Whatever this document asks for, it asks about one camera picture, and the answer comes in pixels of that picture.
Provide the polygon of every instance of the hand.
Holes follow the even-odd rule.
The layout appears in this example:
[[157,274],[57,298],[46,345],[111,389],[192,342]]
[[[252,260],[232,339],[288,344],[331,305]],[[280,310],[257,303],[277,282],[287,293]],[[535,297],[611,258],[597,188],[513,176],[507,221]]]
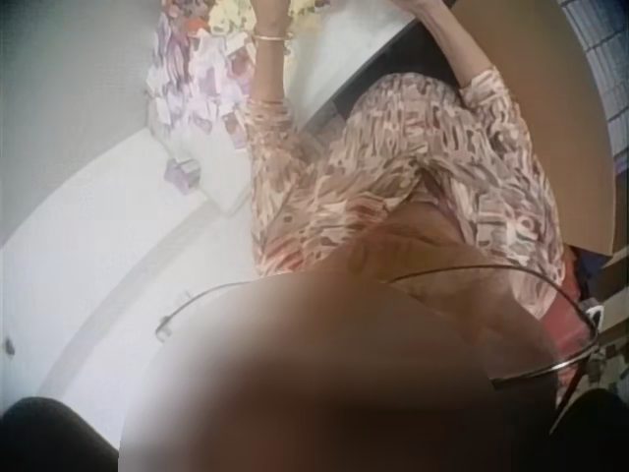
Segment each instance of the hand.
[[443,6],[443,0],[391,0],[391,2],[416,17],[431,8]]
[[268,36],[283,36],[290,25],[288,9],[291,0],[252,0],[256,12],[256,32]]

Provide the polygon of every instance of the cardboard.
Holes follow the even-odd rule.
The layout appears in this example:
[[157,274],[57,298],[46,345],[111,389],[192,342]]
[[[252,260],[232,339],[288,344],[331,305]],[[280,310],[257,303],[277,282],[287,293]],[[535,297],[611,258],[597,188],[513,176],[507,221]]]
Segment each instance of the cardboard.
[[454,14],[516,95],[559,207],[564,241],[611,255],[615,176],[599,92],[554,0],[459,0]]

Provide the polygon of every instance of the tiled wall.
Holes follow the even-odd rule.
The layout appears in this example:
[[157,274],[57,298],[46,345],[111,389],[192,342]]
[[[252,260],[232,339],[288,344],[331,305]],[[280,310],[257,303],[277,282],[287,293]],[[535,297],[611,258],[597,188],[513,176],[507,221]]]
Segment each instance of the tiled wall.
[[607,118],[617,173],[627,168],[629,25],[622,0],[557,0],[586,52]]

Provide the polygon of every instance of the bracelet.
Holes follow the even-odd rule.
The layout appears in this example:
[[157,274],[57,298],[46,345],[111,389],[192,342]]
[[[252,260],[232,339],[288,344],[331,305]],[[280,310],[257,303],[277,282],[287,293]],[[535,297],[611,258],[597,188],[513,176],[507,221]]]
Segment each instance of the bracelet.
[[288,32],[285,36],[264,36],[254,32],[254,39],[257,39],[258,41],[284,42],[293,39],[293,34]]

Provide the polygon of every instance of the gold bracelet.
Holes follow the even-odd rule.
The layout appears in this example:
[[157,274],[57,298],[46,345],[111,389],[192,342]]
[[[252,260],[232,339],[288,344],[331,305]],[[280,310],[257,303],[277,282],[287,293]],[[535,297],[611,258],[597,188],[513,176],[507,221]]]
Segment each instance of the gold bracelet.
[[293,34],[289,32],[285,36],[264,36],[262,34],[257,34],[256,32],[254,32],[254,38],[258,41],[284,42],[293,39]]

